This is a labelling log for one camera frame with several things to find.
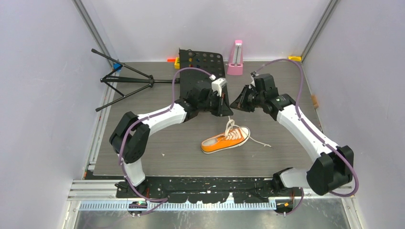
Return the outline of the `white shoelace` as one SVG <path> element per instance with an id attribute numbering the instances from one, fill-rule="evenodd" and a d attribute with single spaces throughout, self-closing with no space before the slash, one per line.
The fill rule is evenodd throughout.
<path id="1" fill-rule="evenodd" d="M 252 140 L 263 146 L 272 147 L 270 144 L 266 144 L 252 138 L 250 129 L 247 126 L 239 126 L 235 124 L 235 120 L 228 117 L 228 122 L 225 126 L 224 136 L 226 140 L 236 140 L 243 138 L 244 140 Z"/>

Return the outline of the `orange canvas sneaker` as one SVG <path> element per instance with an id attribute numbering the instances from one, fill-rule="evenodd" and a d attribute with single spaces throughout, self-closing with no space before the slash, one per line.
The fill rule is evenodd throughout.
<path id="1" fill-rule="evenodd" d="M 236 140 L 226 140 L 224 133 L 208 138 L 201 143 L 201 150 L 205 154 L 211 154 L 218 151 L 235 148 L 242 146 L 247 140 L 236 139 Z"/>

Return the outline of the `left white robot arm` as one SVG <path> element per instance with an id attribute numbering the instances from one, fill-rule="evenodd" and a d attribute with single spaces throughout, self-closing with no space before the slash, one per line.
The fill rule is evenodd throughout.
<path id="1" fill-rule="evenodd" d="M 210 112 L 218 117 L 233 115 L 225 91 L 197 87 L 160 110 L 139 115 L 127 112 L 123 115 L 109 142 L 118 155 L 118 164 L 123 168 L 130 194 L 139 198 L 146 193 L 146 176 L 141 158 L 149 137 L 171 125 L 187 122 L 199 112 Z"/>

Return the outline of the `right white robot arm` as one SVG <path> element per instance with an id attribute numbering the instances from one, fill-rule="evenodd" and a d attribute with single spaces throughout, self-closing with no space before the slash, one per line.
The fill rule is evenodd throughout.
<path id="1" fill-rule="evenodd" d="M 290 95 L 279 94 L 272 75 L 254 76 L 252 83 L 243 87 L 230 107 L 244 112 L 261 108 L 285 127 L 310 156 L 313 164 L 307 170 L 289 167 L 273 174 L 272 187 L 277 195 L 284 196 L 293 187 L 304 187 L 322 196 L 352 182 L 352 149 L 328 139 Z"/>

